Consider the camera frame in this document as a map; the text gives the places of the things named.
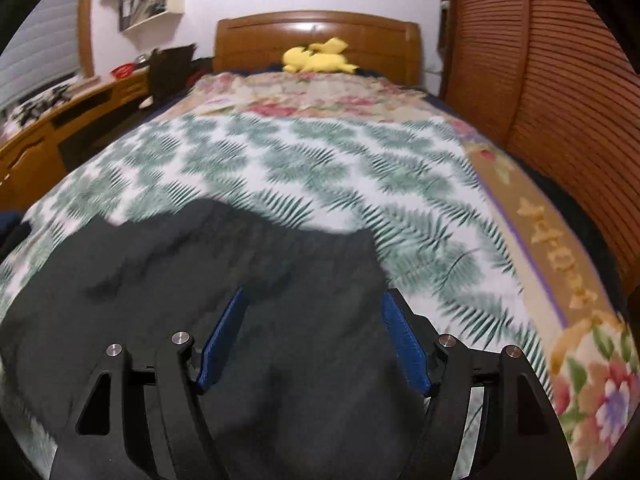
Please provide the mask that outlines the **floral quilt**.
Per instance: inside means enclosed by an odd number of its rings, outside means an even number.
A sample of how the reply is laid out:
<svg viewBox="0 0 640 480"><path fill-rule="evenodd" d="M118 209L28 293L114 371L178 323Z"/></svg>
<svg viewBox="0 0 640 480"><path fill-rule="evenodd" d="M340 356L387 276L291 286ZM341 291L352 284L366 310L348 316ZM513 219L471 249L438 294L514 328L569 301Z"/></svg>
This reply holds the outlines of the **floral quilt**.
<svg viewBox="0 0 640 480"><path fill-rule="evenodd" d="M363 162L379 226L430 216L451 237L421 256L385 257L421 310L470 344L514 342L541 378L582 479L634 479L639 360L617 266L588 214L438 99L385 78L222 73L201 78L161 120L238 115L287 119L300 140Z"/></svg>

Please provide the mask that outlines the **wooden headboard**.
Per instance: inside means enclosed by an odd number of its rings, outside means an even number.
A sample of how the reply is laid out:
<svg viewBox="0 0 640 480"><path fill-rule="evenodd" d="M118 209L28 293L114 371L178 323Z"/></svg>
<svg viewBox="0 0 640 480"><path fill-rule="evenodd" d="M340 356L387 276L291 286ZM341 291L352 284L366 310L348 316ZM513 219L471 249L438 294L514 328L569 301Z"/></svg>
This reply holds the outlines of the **wooden headboard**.
<svg viewBox="0 0 640 480"><path fill-rule="evenodd" d="M345 56L394 84L416 87L422 79L420 27L413 22L341 11L282 11L226 18L217 24L213 70L254 72L281 61L292 47L348 44Z"/></svg>

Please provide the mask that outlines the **palm leaf print bedsheet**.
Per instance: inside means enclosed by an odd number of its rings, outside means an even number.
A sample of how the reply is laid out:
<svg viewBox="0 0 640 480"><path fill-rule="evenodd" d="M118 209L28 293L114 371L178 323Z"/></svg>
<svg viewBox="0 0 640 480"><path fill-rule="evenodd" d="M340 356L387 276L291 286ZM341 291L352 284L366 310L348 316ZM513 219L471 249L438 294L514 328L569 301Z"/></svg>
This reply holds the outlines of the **palm leaf print bedsheet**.
<svg viewBox="0 0 640 480"><path fill-rule="evenodd" d="M373 231L390 281L474 348L517 344L541 380L541 340L506 225L450 122L271 118L156 120L112 143L28 208L1 267L8 308L53 249L90 219L111 224L216 200L293 228Z"/></svg>

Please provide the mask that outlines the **red basket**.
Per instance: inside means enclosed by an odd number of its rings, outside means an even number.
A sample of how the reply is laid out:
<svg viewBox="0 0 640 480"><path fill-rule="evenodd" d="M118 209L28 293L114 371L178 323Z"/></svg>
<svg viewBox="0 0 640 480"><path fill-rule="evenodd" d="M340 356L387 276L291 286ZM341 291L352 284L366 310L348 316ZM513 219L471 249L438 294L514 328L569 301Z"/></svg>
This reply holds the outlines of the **red basket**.
<svg viewBox="0 0 640 480"><path fill-rule="evenodd" d="M117 80L130 77L134 73L134 63L125 63L113 68L110 74Z"/></svg>

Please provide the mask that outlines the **navy blue folded clothes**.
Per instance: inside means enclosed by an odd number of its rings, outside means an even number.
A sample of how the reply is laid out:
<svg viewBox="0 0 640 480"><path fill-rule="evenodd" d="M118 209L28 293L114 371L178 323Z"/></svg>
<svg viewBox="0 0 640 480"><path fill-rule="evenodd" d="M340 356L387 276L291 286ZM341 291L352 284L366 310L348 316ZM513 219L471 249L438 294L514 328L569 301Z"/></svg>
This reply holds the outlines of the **navy blue folded clothes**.
<svg viewBox="0 0 640 480"><path fill-rule="evenodd" d="M0 212L0 255L6 258L32 232L32 226L17 211Z"/></svg>

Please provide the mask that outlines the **wooden desk cabinet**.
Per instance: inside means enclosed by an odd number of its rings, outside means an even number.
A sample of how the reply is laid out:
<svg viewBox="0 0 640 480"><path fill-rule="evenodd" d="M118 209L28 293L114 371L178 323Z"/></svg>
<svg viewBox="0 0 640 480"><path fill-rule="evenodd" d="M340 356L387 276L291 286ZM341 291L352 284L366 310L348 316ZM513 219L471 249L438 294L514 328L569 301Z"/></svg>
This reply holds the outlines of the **wooden desk cabinet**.
<svg viewBox="0 0 640 480"><path fill-rule="evenodd" d="M1 144L1 208L26 211L67 174L60 144L149 94L148 71L102 78Z"/></svg>

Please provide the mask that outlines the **wooden louvered wardrobe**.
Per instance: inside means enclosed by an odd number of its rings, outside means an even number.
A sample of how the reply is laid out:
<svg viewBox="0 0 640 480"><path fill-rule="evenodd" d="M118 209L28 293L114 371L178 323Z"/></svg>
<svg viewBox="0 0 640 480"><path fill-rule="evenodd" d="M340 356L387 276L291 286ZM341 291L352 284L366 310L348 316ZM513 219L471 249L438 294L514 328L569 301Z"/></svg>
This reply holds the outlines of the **wooden louvered wardrobe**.
<svg viewBox="0 0 640 480"><path fill-rule="evenodd" d="M639 78L586 0L449 0L442 98L561 185L639 284Z"/></svg>

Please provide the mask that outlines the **yellow plush toy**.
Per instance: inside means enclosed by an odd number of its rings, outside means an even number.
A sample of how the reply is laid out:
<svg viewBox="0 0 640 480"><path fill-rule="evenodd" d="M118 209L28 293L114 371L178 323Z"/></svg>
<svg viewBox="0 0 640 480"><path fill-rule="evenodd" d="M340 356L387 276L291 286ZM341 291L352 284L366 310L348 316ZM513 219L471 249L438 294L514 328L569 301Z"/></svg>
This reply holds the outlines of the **yellow plush toy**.
<svg viewBox="0 0 640 480"><path fill-rule="evenodd" d="M345 73L354 74L359 67L349 63L343 52L348 44L334 37L324 44L308 47L292 47L282 55L282 70L285 73Z"/></svg>

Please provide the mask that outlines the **dark wooden chair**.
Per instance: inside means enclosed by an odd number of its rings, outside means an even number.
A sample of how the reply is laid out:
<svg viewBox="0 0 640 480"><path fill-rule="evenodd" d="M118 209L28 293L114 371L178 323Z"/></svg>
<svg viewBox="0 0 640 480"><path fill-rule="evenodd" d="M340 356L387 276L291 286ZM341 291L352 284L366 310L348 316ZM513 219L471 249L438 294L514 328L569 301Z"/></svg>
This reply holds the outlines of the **dark wooden chair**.
<svg viewBox="0 0 640 480"><path fill-rule="evenodd" d="M192 58L196 44L154 49L149 58L149 96L139 108L154 108L169 104L183 94L192 73Z"/></svg>

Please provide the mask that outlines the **grey window blind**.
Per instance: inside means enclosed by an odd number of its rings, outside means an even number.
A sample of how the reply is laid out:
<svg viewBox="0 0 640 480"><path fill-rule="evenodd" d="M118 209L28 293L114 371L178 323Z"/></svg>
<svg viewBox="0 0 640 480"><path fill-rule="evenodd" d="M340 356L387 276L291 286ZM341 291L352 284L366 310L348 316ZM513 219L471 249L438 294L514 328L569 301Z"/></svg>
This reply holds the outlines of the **grey window blind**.
<svg viewBox="0 0 640 480"><path fill-rule="evenodd" d="M40 0L1 55L1 106L79 70L78 0Z"/></svg>

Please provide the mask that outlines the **black jacket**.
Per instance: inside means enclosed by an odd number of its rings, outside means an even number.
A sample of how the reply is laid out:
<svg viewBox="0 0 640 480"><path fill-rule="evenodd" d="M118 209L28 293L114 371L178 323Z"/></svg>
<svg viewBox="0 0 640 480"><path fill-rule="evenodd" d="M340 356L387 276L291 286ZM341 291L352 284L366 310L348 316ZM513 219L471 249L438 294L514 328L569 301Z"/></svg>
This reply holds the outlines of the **black jacket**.
<svg viewBox="0 0 640 480"><path fill-rule="evenodd" d="M279 226L216 200L59 244L1 324L6 386L53 479L395 479L424 406L382 318L369 229ZM239 287L220 381L200 353Z"/></svg>

